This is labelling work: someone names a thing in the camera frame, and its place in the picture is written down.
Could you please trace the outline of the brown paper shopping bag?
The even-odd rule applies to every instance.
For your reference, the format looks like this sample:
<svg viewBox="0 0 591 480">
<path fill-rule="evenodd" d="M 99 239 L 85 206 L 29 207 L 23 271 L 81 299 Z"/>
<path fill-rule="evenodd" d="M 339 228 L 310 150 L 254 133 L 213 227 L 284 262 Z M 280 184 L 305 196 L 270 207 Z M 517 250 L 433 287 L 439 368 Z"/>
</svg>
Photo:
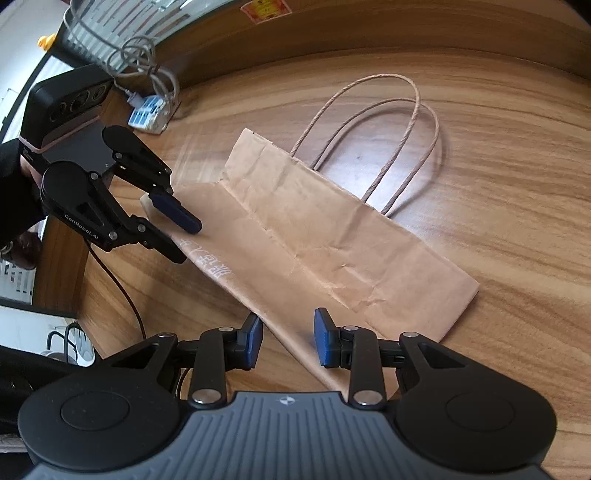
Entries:
<svg viewBox="0 0 591 480">
<path fill-rule="evenodd" d="M 148 218 L 208 278 L 259 315 L 283 347 L 331 390 L 349 377 L 322 367 L 315 309 L 396 339 L 443 338 L 479 285 L 419 237 L 252 130 L 240 133 L 221 178 L 182 188 L 202 222 L 190 234 L 144 200 Z"/>
</svg>

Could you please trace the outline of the white power strip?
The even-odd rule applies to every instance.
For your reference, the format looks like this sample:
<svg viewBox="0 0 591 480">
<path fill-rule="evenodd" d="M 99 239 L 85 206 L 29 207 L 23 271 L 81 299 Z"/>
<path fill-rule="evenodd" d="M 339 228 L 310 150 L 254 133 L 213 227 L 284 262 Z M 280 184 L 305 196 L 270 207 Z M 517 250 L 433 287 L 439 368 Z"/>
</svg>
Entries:
<svg viewBox="0 0 591 480">
<path fill-rule="evenodd" d="M 170 104 L 157 95 L 151 95 L 131 112 L 127 124 L 134 130 L 159 135 L 165 130 L 170 116 Z"/>
</svg>

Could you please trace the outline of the red yellow sticker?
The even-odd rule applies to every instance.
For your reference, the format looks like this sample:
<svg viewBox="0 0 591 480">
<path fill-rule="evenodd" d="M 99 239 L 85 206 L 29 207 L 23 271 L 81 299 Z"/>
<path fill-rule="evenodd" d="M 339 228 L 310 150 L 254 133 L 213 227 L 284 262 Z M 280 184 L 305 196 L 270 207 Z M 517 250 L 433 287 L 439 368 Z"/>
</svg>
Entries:
<svg viewBox="0 0 591 480">
<path fill-rule="evenodd" d="M 250 0 L 240 7 L 254 24 L 265 23 L 293 13 L 284 0 Z"/>
</svg>

